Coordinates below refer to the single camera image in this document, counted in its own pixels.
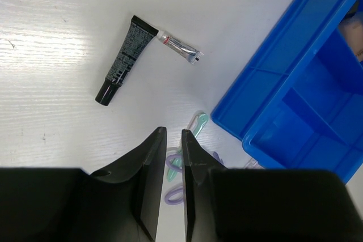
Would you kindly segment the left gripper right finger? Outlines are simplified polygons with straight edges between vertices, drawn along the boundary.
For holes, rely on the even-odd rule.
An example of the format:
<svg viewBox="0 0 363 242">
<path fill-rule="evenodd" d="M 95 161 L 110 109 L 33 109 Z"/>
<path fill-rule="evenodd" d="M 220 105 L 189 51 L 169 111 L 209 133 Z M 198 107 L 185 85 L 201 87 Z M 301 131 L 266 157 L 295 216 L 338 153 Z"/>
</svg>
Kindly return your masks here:
<svg viewBox="0 0 363 242">
<path fill-rule="evenodd" d="M 218 241 L 209 172 L 225 167 L 200 146 L 191 132 L 184 129 L 182 135 L 186 140 L 183 154 L 185 240 Z"/>
</svg>

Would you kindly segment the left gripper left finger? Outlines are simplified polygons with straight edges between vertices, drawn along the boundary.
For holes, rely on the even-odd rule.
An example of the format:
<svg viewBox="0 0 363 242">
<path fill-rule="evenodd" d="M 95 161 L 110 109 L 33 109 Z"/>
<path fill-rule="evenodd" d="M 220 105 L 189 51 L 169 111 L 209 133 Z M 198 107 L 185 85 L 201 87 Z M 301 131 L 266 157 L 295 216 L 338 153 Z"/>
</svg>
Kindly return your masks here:
<svg viewBox="0 0 363 242">
<path fill-rule="evenodd" d="M 156 128 L 139 146 L 92 173 L 88 241 L 155 241 L 167 130 Z"/>
</svg>

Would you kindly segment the false eyelash packet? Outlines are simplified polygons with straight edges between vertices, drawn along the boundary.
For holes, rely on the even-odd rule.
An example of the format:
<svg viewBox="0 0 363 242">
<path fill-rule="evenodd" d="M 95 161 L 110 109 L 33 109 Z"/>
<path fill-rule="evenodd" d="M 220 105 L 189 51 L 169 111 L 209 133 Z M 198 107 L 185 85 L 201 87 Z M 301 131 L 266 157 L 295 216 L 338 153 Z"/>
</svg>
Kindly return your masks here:
<svg viewBox="0 0 363 242">
<path fill-rule="evenodd" d="M 261 169 L 258 161 L 254 158 L 251 158 L 244 166 L 244 169 Z"/>
</svg>

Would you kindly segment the mint green eyelash applicator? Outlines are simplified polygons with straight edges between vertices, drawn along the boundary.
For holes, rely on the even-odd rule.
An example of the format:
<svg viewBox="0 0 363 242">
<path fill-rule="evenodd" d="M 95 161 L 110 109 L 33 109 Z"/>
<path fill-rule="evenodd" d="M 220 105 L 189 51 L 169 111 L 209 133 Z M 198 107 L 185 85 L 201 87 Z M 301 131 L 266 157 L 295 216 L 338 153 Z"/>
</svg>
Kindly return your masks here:
<svg viewBox="0 0 363 242">
<path fill-rule="evenodd" d="M 187 125 L 187 127 L 185 128 L 185 130 L 188 130 L 189 132 L 192 133 L 194 138 L 197 138 L 197 136 L 200 134 L 202 129 L 206 126 L 208 121 L 209 121 L 209 116 L 203 111 L 198 111 L 193 115 L 192 119 L 190 120 L 190 122 Z M 182 135 L 179 146 L 171 147 L 167 151 L 166 179 L 168 182 L 171 182 L 178 173 L 182 173 L 183 154 L 184 154 L 184 150 L 185 150 L 185 143 L 186 143 L 186 140 L 184 139 L 184 136 Z"/>
</svg>

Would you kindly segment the small silver glue tube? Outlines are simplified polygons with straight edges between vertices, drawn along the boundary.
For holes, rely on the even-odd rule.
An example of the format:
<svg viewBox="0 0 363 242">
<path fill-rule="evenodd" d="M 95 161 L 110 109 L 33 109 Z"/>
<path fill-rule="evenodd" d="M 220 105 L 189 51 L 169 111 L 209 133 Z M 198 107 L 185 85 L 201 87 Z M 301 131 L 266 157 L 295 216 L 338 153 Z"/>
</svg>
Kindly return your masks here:
<svg viewBox="0 0 363 242">
<path fill-rule="evenodd" d="M 201 57 L 204 55 L 200 50 L 197 50 L 187 43 L 179 40 L 167 31 L 160 30 L 157 34 L 157 39 L 163 45 L 169 47 L 174 52 L 177 52 L 193 65 L 199 62 Z"/>
</svg>

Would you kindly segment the black makeup tube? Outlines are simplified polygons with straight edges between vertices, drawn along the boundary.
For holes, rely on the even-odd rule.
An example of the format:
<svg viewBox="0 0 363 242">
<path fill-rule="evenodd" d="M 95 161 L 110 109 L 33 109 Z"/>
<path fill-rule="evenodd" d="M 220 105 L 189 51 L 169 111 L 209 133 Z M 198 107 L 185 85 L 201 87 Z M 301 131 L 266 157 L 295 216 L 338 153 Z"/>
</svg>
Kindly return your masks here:
<svg viewBox="0 0 363 242">
<path fill-rule="evenodd" d="M 103 106 L 109 105 L 139 56 L 157 33 L 158 30 L 147 22 L 137 16 L 132 17 L 124 42 L 95 97 L 96 102 Z"/>
</svg>

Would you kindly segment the beige foundation tube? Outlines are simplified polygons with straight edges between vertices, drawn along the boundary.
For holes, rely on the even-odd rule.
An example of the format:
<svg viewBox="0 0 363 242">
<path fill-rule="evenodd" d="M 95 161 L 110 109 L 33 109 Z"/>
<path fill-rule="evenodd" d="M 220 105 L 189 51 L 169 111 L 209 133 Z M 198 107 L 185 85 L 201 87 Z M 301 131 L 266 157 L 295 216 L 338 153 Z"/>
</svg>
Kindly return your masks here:
<svg viewBox="0 0 363 242">
<path fill-rule="evenodd" d="M 362 62 L 362 11 L 344 19 L 339 24 L 339 31 L 358 61 Z"/>
</svg>

